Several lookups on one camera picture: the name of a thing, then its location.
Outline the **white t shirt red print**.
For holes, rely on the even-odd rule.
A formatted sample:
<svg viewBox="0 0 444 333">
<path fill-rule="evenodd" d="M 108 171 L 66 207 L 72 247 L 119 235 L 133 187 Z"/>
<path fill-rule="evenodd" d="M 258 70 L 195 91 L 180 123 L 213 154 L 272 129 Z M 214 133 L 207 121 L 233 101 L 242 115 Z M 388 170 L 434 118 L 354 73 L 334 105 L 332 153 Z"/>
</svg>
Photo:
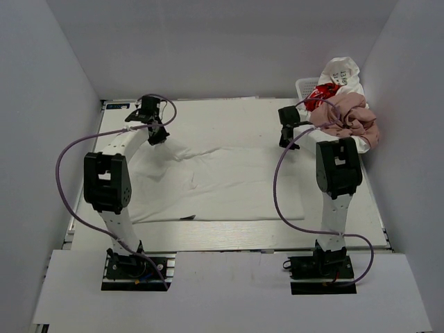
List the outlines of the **white t shirt red print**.
<svg viewBox="0 0 444 333">
<path fill-rule="evenodd" d="M 326 83 L 315 86 L 312 93 L 304 100 L 306 111 L 314 111 L 322 104 L 323 100 L 328 100 L 335 96 L 340 88 L 341 86 L 336 83 Z"/>
</svg>

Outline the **pink t shirt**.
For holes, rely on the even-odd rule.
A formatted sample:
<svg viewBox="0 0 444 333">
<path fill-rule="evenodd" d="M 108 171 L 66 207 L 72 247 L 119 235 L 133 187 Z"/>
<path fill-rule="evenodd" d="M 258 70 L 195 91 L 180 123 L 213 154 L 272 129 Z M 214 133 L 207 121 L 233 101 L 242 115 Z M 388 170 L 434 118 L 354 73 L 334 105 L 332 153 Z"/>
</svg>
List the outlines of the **pink t shirt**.
<svg viewBox="0 0 444 333">
<path fill-rule="evenodd" d="M 355 136 L 361 138 L 369 148 L 379 143 L 377 117 L 366 107 L 364 95 L 356 92 L 337 94 L 315 108 L 309 121 L 315 126 L 331 125 L 322 129 L 335 137 Z"/>
</svg>

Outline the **white t shirt black print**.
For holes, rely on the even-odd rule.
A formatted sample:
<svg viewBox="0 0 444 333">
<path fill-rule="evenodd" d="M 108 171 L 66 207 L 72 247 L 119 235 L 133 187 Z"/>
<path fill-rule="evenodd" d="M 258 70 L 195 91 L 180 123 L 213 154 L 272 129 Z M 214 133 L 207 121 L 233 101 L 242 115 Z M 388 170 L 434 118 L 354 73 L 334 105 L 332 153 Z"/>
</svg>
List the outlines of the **white t shirt black print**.
<svg viewBox="0 0 444 333">
<path fill-rule="evenodd" d="M 194 221 L 275 221 L 273 175 L 280 146 L 186 146 L 169 139 L 144 144 L 129 164 L 133 224 Z M 322 212 L 314 156 L 289 151 L 277 177 L 277 201 L 286 219 Z"/>
</svg>

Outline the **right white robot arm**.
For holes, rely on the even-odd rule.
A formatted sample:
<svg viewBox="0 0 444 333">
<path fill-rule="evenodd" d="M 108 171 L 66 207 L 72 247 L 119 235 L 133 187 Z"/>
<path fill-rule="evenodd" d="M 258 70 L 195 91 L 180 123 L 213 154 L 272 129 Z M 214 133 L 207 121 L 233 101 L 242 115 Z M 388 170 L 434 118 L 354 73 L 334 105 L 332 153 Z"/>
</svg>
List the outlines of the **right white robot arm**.
<svg viewBox="0 0 444 333">
<path fill-rule="evenodd" d="M 351 137 L 325 141 L 311 133 L 316 127 L 300 119 L 295 106 L 278 110 L 282 126 L 280 146 L 284 149 L 273 175 L 273 203 L 278 216 L 289 227 L 316 234 L 315 251 L 321 255 L 345 255 L 345 225 L 348 208 L 363 176 L 356 142 Z M 296 142 L 308 136 L 314 142 L 316 183 L 323 193 L 323 211 L 320 230 L 308 230 L 291 224 L 278 205 L 278 173 L 288 151 L 297 148 Z"/>
</svg>

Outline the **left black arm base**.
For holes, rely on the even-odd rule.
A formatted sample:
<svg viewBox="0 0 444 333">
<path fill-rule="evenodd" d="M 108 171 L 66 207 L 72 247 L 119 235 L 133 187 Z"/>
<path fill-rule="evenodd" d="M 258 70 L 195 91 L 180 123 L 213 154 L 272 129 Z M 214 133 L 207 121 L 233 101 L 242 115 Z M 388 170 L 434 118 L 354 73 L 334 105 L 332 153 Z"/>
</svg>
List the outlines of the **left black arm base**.
<svg viewBox="0 0 444 333">
<path fill-rule="evenodd" d="M 168 257 L 152 257 L 153 263 L 134 255 L 119 255 L 107 249 L 102 291 L 161 291 L 171 285 Z"/>
</svg>

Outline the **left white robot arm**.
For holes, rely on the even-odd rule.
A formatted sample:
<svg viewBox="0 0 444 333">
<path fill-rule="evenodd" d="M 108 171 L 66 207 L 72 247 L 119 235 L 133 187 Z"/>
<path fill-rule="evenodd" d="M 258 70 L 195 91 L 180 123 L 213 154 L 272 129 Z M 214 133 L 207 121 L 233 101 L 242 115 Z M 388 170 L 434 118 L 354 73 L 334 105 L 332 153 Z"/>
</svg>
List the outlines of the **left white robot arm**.
<svg viewBox="0 0 444 333">
<path fill-rule="evenodd" d="M 169 133 L 160 116 L 160 105 L 167 100 L 159 95 L 145 95 L 125 119 L 140 127 L 124 128 L 101 151 L 84 157 L 84 198 L 103 219 L 112 234 L 112 250 L 117 255 L 142 253 L 142 241 L 135 234 L 128 206 L 132 186 L 128 163 L 144 143 L 152 146 L 167 140 Z"/>
</svg>

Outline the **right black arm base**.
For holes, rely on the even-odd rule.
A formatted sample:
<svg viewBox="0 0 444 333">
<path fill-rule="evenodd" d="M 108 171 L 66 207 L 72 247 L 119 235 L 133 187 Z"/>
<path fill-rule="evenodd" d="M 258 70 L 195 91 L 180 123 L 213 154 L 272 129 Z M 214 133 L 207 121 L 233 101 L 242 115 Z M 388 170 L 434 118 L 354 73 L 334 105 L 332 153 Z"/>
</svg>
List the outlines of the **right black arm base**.
<svg viewBox="0 0 444 333">
<path fill-rule="evenodd" d="M 357 293 L 352 281 L 355 274 L 349 256 L 340 264 L 322 271 L 313 257 L 288 257 L 282 268 L 289 272 L 293 296 L 352 295 Z"/>
</svg>

